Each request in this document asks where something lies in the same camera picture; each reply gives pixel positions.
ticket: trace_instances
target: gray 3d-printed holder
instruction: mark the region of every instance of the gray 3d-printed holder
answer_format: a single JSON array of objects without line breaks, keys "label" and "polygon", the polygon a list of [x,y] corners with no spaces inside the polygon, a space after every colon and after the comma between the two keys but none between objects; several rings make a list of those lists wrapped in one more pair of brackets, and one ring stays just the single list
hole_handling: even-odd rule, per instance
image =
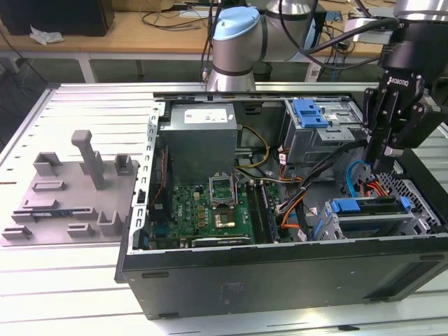
[{"label": "gray 3d-printed holder", "polygon": [[77,130],[71,138],[83,162],[60,162],[55,153],[37,155],[37,174],[11,216],[15,224],[1,233],[2,246],[120,241],[139,163],[128,154],[103,162],[91,138],[88,130]]}]

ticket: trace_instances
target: robotic arm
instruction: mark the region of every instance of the robotic arm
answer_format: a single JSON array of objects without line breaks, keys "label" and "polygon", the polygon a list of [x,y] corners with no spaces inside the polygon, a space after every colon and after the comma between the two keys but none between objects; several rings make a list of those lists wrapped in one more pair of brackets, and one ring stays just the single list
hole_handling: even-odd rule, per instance
[{"label": "robotic arm", "polygon": [[448,1],[398,0],[394,15],[400,26],[379,61],[385,74],[365,91],[363,107],[364,160],[376,172],[391,171],[395,157],[420,146],[447,117],[426,88],[448,63]]},{"label": "robotic arm", "polygon": [[[213,36],[213,71],[206,89],[255,90],[252,63],[293,61],[299,55],[295,41],[302,39],[304,32],[305,45],[315,38],[315,29],[309,29],[307,21],[313,14],[308,0],[272,0],[264,16],[254,8],[224,10]],[[364,161],[372,164],[374,172],[391,171],[405,148],[418,147],[447,117],[426,88],[448,63],[448,0],[397,0],[394,16],[398,28],[392,33],[375,32],[388,36],[379,60],[385,74],[378,88],[365,91],[363,106],[368,140]],[[362,20],[361,25],[375,21],[371,17]]]},{"label": "robotic arm", "polygon": [[[283,20],[296,40],[307,29],[307,0],[284,0]],[[314,29],[308,40],[314,39]],[[252,65],[256,61],[287,61],[298,54],[280,23],[279,0],[272,0],[266,15],[255,8],[234,7],[219,15],[213,36],[213,70],[207,91],[254,91]]]}]

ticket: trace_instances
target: gray power supply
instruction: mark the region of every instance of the gray power supply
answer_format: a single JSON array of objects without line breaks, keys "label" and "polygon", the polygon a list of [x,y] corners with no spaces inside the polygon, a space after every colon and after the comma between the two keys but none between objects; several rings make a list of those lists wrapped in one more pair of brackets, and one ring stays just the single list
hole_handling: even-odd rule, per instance
[{"label": "gray power supply", "polygon": [[174,105],[159,135],[171,149],[175,184],[207,184],[216,173],[231,175],[237,144],[232,104]]}]

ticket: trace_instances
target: metal table surface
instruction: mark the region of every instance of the metal table surface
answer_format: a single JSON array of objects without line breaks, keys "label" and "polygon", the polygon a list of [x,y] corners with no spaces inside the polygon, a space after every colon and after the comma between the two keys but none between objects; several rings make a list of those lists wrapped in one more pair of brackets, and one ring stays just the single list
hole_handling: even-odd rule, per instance
[{"label": "metal table surface", "polygon": [[[374,83],[259,84],[259,90],[341,90]],[[141,159],[152,92],[198,91],[198,84],[63,85],[46,90],[0,154],[0,230],[35,174],[39,151],[80,160],[73,130],[88,128],[103,160],[115,153]],[[445,188],[448,138],[440,128],[417,150]],[[0,334],[79,335],[327,335],[356,326],[350,335],[447,335],[448,272],[402,302],[148,321],[127,284],[113,280],[118,243],[0,248]]]}]

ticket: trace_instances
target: motherboard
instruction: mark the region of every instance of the motherboard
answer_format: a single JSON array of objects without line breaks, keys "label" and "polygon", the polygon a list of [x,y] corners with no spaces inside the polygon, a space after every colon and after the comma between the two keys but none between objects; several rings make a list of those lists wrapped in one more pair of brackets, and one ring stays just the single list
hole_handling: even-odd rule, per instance
[{"label": "motherboard", "polygon": [[152,233],[158,248],[273,242],[279,201],[274,183],[175,185],[171,218]]}]

